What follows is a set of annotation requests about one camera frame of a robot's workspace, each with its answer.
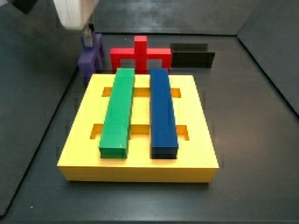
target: black block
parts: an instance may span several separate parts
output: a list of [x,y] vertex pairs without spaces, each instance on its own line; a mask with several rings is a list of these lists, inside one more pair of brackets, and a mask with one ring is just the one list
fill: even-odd
[[171,44],[172,67],[211,68],[215,52],[208,52],[207,44]]

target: gray surface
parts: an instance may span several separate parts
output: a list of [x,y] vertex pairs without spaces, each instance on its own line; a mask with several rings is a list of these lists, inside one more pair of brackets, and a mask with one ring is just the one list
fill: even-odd
[[[154,35],[148,42],[210,43],[216,52],[212,69],[172,71],[195,76],[220,164],[212,183],[64,180],[56,163],[84,94],[77,75],[4,221],[299,221],[299,122],[238,39]],[[104,35],[104,43],[108,52],[133,36]]]
[[80,55],[80,39],[57,24],[52,1],[27,16],[0,8],[0,216],[4,215]]
[[238,37],[299,115],[299,1],[263,1]]
[[97,32],[238,35],[260,0],[100,0]]

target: green block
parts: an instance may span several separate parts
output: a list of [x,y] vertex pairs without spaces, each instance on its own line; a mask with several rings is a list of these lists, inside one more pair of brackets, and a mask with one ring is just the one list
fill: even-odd
[[127,158],[135,90],[135,69],[119,68],[100,136],[101,158]]

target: rectangular block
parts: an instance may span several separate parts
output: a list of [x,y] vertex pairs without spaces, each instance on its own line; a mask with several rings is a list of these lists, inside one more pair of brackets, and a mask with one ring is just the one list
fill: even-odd
[[215,52],[208,52],[207,44],[171,44],[172,67],[211,68]]
[[151,153],[152,158],[176,158],[179,143],[168,71],[151,69]]
[[191,75],[170,75],[179,150],[151,159],[149,75],[135,76],[127,159],[100,158],[99,139],[113,74],[93,74],[57,167],[67,180],[208,183],[219,169],[200,98]]
[[127,158],[133,86],[135,69],[119,68],[99,142],[101,158]]

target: blue block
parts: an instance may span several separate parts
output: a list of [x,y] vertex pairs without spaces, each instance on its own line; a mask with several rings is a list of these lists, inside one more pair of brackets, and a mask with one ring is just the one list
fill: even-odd
[[151,74],[151,154],[152,158],[176,158],[179,143],[168,71],[154,68]]

